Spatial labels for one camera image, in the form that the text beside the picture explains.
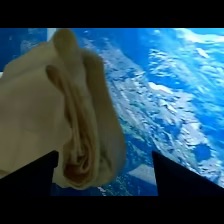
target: towel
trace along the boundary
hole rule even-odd
[[[125,163],[103,60],[69,29],[11,61],[0,79],[0,175],[53,150],[53,182],[64,188],[102,186]]]

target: earth image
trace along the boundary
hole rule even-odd
[[[1,70],[49,29],[0,29]],[[110,184],[52,195],[155,196],[152,150],[224,187],[224,28],[71,29],[104,59],[127,159]]]

